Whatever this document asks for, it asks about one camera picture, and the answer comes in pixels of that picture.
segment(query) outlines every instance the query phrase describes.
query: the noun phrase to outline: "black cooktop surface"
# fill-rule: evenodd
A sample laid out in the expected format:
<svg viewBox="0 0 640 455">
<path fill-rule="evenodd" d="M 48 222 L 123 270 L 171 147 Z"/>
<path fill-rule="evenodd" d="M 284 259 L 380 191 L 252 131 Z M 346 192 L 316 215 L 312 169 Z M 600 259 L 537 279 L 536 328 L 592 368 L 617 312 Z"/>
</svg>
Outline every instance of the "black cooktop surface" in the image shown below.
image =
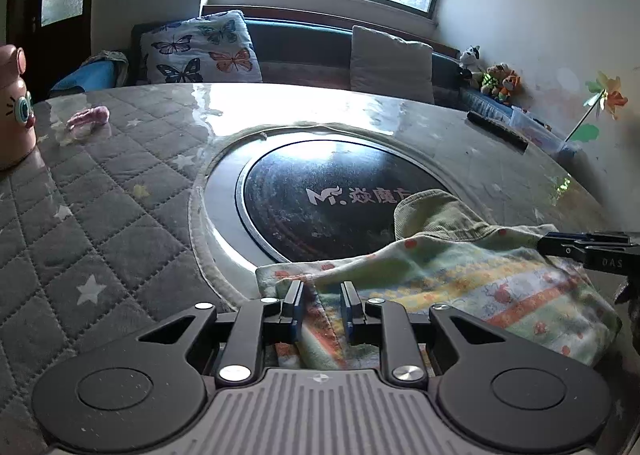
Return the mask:
<svg viewBox="0 0 640 455">
<path fill-rule="evenodd" d="M 236 204 L 248 231 L 275 260 L 327 260 L 367 255 L 393 242 L 398 202 L 432 188 L 448 191 L 381 146 L 306 140 L 273 149 L 245 168 Z"/>
</svg>

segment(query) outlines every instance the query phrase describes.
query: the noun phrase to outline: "cloth towel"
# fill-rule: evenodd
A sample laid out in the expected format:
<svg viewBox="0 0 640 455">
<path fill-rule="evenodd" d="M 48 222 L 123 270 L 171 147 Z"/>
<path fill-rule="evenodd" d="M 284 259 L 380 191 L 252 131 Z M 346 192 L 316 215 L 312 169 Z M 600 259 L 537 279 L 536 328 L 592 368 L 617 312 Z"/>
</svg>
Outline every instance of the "cloth towel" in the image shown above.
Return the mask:
<svg viewBox="0 0 640 455">
<path fill-rule="evenodd" d="M 277 345 L 284 367 L 360 369 L 379 364 L 378 349 L 349 345 L 340 316 L 340 282 L 361 298 L 383 297 L 410 313 L 448 303 L 556 352 L 595 364 L 620 330 L 613 308 L 572 260 L 545 258 L 543 226 L 484 222 L 454 196 L 429 190 L 400 202 L 396 241 L 371 255 L 259 267 L 263 296 L 284 297 L 291 280 L 308 287 L 302 341 Z"/>
<path fill-rule="evenodd" d="M 98 52 L 95 56 L 87 58 L 80 67 L 84 67 L 90 63 L 96 63 L 98 61 L 111 61 L 116 67 L 116 84 L 114 88 L 125 86 L 127 84 L 127 75 L 129 73 L 129 60 L 127 57 L 118 51 L 103 50 Z"/>
</svg>

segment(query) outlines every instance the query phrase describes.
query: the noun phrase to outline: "gray ribbed plate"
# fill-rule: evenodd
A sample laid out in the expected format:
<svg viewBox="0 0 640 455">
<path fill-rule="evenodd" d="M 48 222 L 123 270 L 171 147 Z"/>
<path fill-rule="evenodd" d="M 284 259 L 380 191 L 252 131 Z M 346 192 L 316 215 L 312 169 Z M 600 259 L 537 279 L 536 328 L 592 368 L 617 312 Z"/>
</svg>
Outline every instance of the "gray ribbed plate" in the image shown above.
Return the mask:
<svg viewBox="0 0 640 455">
<path fill-rule="evenodd" d="M 63 455 L 54 450 L 50 455 Z M 417 390 L 375 371 L 269 369 L 223 390 L 198 424 L 153 455 L 486 455 L 452 432 Z M 583 454 L 593 454 L 584 450 Z"/>
</svg>

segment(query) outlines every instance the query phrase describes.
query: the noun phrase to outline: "butterfly pillow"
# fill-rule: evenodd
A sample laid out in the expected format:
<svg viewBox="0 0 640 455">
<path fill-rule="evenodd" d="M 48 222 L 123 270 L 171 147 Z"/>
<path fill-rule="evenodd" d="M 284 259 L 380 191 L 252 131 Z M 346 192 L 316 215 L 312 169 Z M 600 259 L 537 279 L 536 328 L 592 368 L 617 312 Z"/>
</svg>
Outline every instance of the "butterfly pillow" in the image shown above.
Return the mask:
<svg viewBox="0 0 640 455">
<path fill-rule="evenodd" d="M 242 11 L 201 16 L 140 38 L 142 83 L 261 83 Z"/>
</svg>

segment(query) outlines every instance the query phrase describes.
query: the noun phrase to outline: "table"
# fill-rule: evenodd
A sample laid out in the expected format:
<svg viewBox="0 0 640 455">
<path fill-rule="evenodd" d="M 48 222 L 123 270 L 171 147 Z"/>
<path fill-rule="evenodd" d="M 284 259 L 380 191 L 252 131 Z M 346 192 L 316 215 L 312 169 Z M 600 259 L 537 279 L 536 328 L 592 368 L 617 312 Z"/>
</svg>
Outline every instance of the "table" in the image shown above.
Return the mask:
<svg viewBox="0 0 640 455">
<path fill-rule="evenodd" d="M 62 132 L 74 112 L 99 104 L 110 109 L 107 126 L 75 139 Z M 439 164 L 488 221 L 608 227 L 596 200 L 535 146 L 520 153 L 464 113 L 418 102 L 302 86 L 189 84 L 56 98 L 35 112 L 37 149 L 0 175 L 0 453 L 43 448 L 28 399 L 53 363 L 198 301 L 225 306 L 194 257 L 190 197 L 212 157 L 256 128 L 312 122 L 377 135 Z M 629 379 L 640 371 L 625 344 L 609 369 Z M 615 361 L 624 348 L 626 367 Z M 609 453 L 635 421 L 637 399 L 629 399 Z"/>
</svg>

